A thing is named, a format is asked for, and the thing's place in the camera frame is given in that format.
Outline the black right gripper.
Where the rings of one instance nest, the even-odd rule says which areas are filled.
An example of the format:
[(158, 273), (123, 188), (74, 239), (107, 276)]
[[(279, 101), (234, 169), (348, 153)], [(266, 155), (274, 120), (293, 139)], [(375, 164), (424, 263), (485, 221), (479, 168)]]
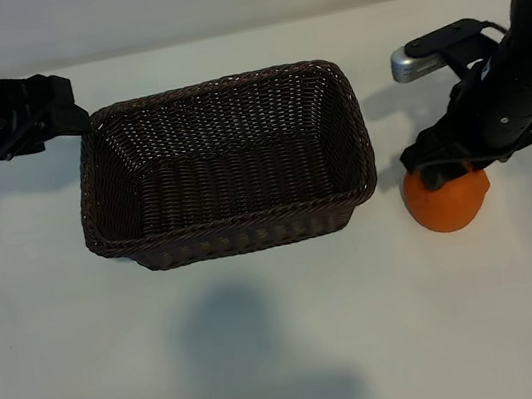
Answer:
[(508, 32), (452, 90), (447, 113), (401, 154), (429, 191), (531, 144), (532, 30)]

